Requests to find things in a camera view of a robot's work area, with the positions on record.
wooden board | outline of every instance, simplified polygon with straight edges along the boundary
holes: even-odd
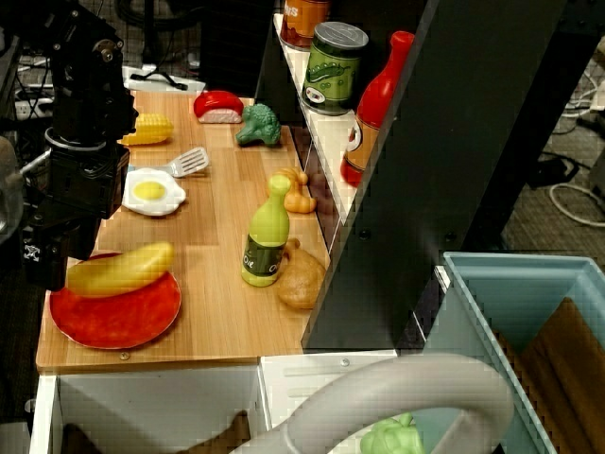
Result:
[[[136,94],[137,110],[167,115],[174,133],[163,144],[131,147],[131,164],[158,166],[204,146],[210,165],[177,180],[187,200],[175,213],[148,218],[122,207],[102,222],[96,245],[98,252],[124,252],[152,241],[173,242],[172,272],[182,292],[179,317],[146,345],[127,352],[100,351],[63,336],[49,317],[46,298],[36,358],[41,374],[245,364],[261,356],[302,352],[310,311],[292,309],[279,301],[274,287],[254,288],[240,277],[248,225],[267,198],[268,176],[284,166],[300,167],[289,130],[282,129],[280,146],[241,148],[233,137],[243,124],[200,125],[191,109],[194,99]],[[329,255],[315,214],[290,214],[293,236],[327,268]]]

light blue container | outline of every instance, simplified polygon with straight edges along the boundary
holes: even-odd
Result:
[[[515,414],[501,443],[505,452],[556,454],[491,328],[521,352],[568,296],[604,346],[605,276],[584,257],[445,253],[444,259],[450,288],[424,351],[457,353],[490,364],[514,391]],[[457,415],[453,409],[414,412],[427,453]]]

olive oil bottle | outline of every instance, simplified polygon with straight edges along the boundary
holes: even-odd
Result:
[[[290,218],[284,208],[290,180],[284,175],[274,175],[268,188],[268,200],[252,217],[242,261],[242,277],[256,287],[270,286],[277,280],[290,233]]]

green toy pepper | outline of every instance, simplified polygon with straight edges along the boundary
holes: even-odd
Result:
[[[275,113],[265,104],[246,106],[242,113],[246,126],[235,135],[239,145],[247,145],[257,140],[267,145],[275,145],[280,140],[282,127]]]
[[[389,418],[374,424],[361,439],[362,454],[424,454],[423,442],[411,421],[411,413],[404,413],[399,421]]]

shelf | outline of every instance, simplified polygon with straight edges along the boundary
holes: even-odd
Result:
[[[278,36],[282,29],[282,20],[283,14],[273,15],[273,24]],[[357,191],[355,187],[350,186],[340,176],[342,155],[348,142],[349,133],[355,122],[354,112],[348,111],[344,115],[329,116],[315,113],[306,107],[301,100],[301,91],[303,89],[304,73],[309,60],[309,53],[292,49],[284,43],[281,43],[281,46],[287,65],[290,68],[294,85],[299,94],[304,119],[309,127],[313,143],[318,150],[321,166],[330,185],[330,190],[334,195],[340,215],[340,222],[344,223],[349,215]]]

